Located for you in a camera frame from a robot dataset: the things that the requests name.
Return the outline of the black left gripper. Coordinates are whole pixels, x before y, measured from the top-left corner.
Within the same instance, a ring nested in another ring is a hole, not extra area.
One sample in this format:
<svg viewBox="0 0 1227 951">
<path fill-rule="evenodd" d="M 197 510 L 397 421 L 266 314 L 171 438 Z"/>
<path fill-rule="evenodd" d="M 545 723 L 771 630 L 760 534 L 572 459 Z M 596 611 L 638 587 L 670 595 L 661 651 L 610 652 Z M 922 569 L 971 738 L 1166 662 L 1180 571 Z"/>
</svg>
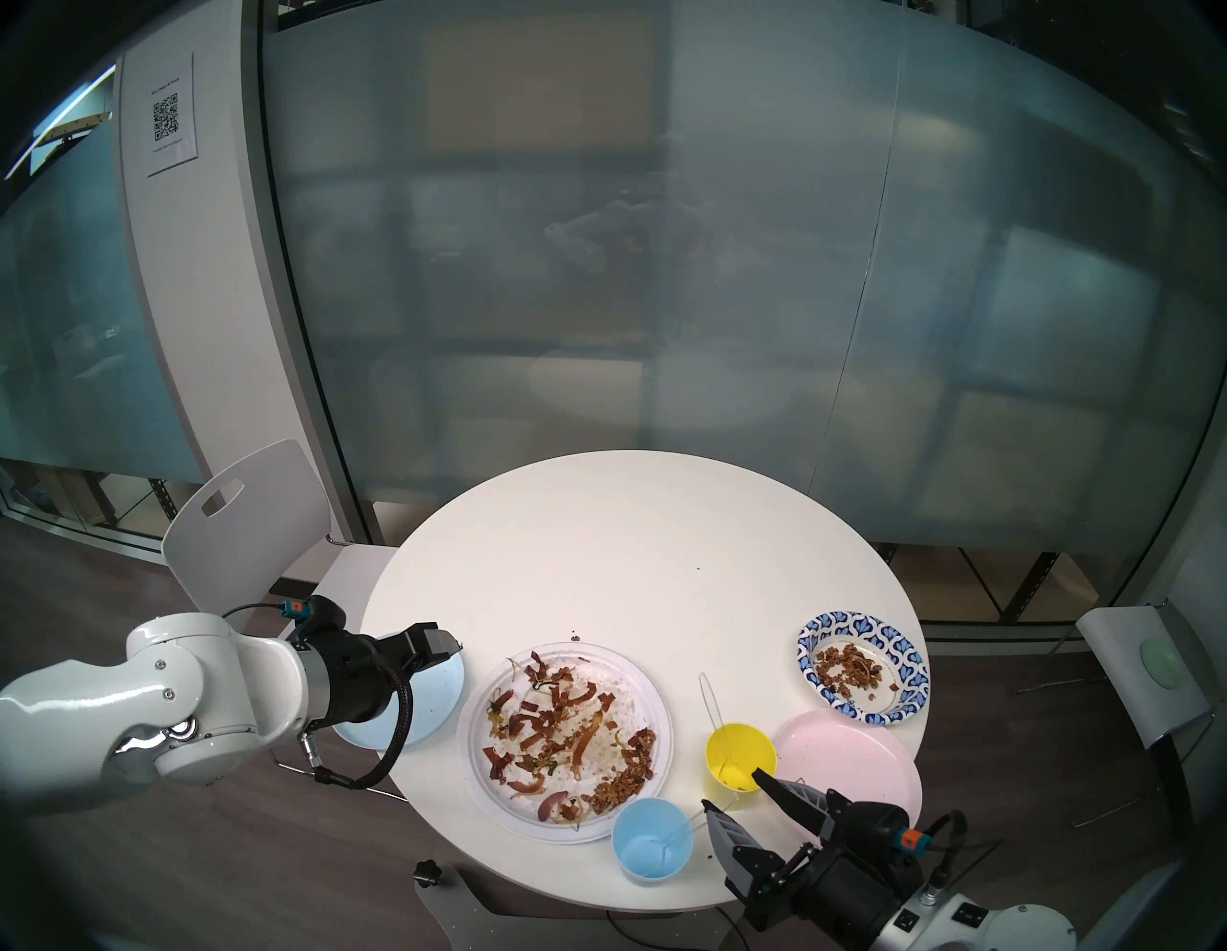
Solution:
<svg viewBox="0 0 1227 951">
<path fill-rule="evenodd" d="M 407 706 L 407 722 L 416 712 L 410 680 L 463 652 L 463 642 L 437 623 L 413 623 L 384 638 L 320 630 L 306 634 L 304 645 L 323 661 L 329 697 L 321 714 L 313 714 L 308 730 L 339 723 L 363 723 L 382 715 L 391 701 Z"/>
</svg>

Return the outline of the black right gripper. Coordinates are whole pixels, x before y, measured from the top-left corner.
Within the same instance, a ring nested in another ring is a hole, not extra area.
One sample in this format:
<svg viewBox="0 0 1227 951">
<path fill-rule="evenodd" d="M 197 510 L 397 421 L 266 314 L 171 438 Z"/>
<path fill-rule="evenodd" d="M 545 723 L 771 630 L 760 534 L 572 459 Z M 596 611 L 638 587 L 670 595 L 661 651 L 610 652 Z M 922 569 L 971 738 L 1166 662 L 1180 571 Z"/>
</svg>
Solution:
<svg viewBox="0 0 1227 951">
<path fill-rule="evenodd" d="M 913 857 L 901 848 L 909 816 L 844 815 L 850 800 L 833 789 L 775 779 L 762 768 L 751 778 L 822 847 L 802 847 L 784 860 L 704 800 L 712 854 L 728 888 L 746 898 L 747 923 L 767 931 L 798 918 L 839 946 L 872 946 L 913 892 Z"/>
</svg>

